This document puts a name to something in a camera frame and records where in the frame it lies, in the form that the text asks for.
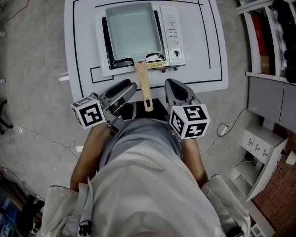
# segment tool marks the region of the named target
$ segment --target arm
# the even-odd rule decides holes
[[[183,162],[191,171],[201,188],[207,181],[207,174],[199,153],[196,139],[186,139],[181,141]]]
[[[96,174],[103,147],[110,138],[107,123],[93,126],[85,141],[81,156],[71,177],[70,189],[79,191],[79,183],[87,184],[87,178],[92,179]]]

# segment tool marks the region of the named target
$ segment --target wooden handle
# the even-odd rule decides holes
[[[143,61],[140,63],[135,62],[134,67],[137,71],[137,75],[138,75],[140,86],[141,86],[144,109],[146,110],[146,112],[151,112],[153,111],[153,103],[152,103],[151,92],[150,92],[147,63],[146,61]]]

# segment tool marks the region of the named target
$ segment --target gray floor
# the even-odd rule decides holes
[[[205,152],[216,139],[221,122],[232,124],[247,105],[250,55],[246,28],[235,12],[237,0],[216,0],[223,24],[229,67],[227,90],[198,94],[207,105],[211,123],[206,135],[199,139]],[[27,4],[12,0],[2,17],[11,15]],[[7,23],[0,23],[0,98],[8,99],[5,113],[12,123],[36,131],[53,141],[68,145],[76,141],[82,146],[88,131],[81,129],[70,108],[72,95],[69,81],[59,81],[67,72],[63,0],[30,0],[29,6]],[[219,138],[202,159],[209,176],[242,159],[242,133],[256,116],[245,111],[234,129]],[[76,159],[68,149],[15,126],[0,136],[0,165],[11,169],[27,184],[27,189],[44,197],[50,185],[69,186]]]

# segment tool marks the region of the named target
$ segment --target white table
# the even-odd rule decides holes
[[[165,97],[164,81],[177,79],[195,92],[228,87],[228,67],[221,20],[215,0],[65,0],[64,28],[68,72],[74,101],[92,92],[102,93],[135,72],[103,77],[95,34],[95,16],[106,8],[138,1],[153,6],[175,6],[182,29],[186,66],[165,73],[149,70],[152,98]],[[138,90],[130,101],[142,100]]]

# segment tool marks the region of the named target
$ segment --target gray cabinet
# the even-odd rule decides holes
[[[296,133],[296,86],[286,83],[279,124]]]
[[[296,133],[296,86],[250,77],[248,110]]]
[[[250,77],[248,110],[279,123],[284,83]]]

